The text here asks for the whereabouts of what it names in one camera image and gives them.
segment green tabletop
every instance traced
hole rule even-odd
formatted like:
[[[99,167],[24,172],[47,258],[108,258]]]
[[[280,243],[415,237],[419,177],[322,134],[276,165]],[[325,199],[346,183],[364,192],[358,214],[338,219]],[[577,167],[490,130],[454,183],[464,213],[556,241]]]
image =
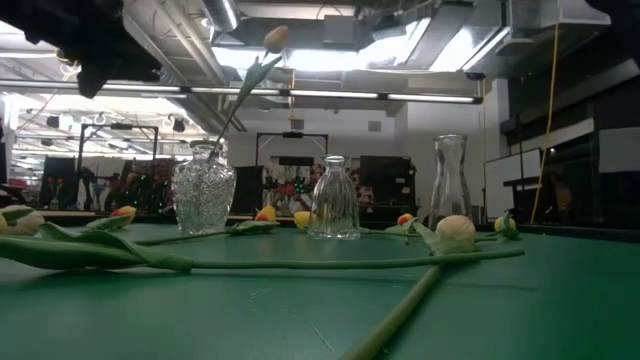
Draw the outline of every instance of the green tabletop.
[[[177,234],[131,225],[128,239]],[[640,246],[523,235],[523,257],[452,268],[383,359],[638,359]],[[165,245],[202,260],[426,255],[398,238],[293,229]],[[338,359],[425,268],[55,273],[0,259],[0,359]]]

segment tulip bud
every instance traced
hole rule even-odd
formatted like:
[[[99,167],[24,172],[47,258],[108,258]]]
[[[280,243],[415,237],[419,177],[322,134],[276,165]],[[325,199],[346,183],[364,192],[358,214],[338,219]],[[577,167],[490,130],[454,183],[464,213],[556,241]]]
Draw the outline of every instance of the tulip bud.
[[[267,52],[279,54],[287,46],[288,37],[289,28],[284,25],[278,26],[264,37],[262,46],[267,49]]]

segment clear glass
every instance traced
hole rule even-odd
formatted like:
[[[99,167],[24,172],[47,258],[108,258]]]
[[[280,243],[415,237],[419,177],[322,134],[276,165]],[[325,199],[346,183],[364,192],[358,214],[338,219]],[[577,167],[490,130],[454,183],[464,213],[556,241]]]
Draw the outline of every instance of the clear glass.
[[[227,166],[222,145],[214,141],[193,141],[193,160],[173,170],[171,190],[178,227],[188,234],[224,230],[233,193],[236,171]]]
[[[344,172],[345,157],[324,157],[327,171],[313,190],[309,234],[322,239],[358,239],[358,195]]]
[[[467,137],[442,135],[434,139],[436,150],[436,181],[431,193],[429,228],[449,215],[464,215],[471,219],[469,188],[464,178],[464,154]]]

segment small glass bottle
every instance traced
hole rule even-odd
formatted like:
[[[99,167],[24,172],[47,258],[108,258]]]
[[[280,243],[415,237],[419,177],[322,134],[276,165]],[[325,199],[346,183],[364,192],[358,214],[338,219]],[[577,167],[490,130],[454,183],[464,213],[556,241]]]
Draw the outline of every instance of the small glass bottle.
[[[344,172],[345,157],[327,155],[327,170],[313,191],[309,234],[323,239],[358,239],[358,196]]]

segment whiteboard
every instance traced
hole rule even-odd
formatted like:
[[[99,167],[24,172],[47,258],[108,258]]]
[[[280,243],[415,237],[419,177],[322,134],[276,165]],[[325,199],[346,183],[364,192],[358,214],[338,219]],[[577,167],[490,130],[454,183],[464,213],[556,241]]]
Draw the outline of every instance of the whiteboard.
[[[540,176],[540,149],[522,153],[524,177]],[[513,208],[513,191],[505,187],[505,181],[522,177],[520,172],[520,154],[487,161],[484,163],[486,174],[487,218],[497,219],[508,209]]]

